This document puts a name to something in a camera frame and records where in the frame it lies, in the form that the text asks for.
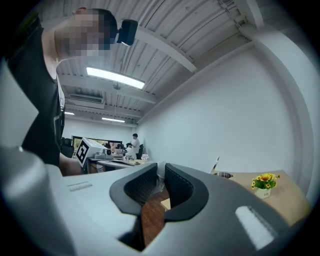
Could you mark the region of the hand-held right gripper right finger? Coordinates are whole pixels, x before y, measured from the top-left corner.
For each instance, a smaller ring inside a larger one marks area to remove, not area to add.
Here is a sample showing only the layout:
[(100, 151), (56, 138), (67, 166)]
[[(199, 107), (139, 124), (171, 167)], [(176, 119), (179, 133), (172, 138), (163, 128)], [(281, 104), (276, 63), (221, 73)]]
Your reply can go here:
[(196, 176), (198, 172), (186, 166), (165, 164), (164, 185), (170, 200), (170, 209), (164, 214), (166, 223), (188, 221), (206, 206), (209, 191)]

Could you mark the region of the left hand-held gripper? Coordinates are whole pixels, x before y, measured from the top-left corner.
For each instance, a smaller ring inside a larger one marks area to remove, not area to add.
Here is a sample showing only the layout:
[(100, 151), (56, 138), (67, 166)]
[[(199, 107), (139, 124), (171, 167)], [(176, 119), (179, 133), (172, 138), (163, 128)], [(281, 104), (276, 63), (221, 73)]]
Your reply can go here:
[(82, 138), (75, 157), (82, 168), (86, 164), (87, 159), (93, 159), (94, 161), (113, 159), (111, 149), (85, 137)]

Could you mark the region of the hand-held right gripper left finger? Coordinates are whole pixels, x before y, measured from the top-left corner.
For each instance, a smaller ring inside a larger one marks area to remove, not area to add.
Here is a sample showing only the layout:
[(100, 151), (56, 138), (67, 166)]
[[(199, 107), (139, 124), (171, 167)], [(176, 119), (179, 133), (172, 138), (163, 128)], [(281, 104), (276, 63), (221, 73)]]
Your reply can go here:
[(122, 213), (141, 215), (142, 207), (156, 190), (157, 169), (156, 163), (143, 164), (111, 185), (110, 198)]

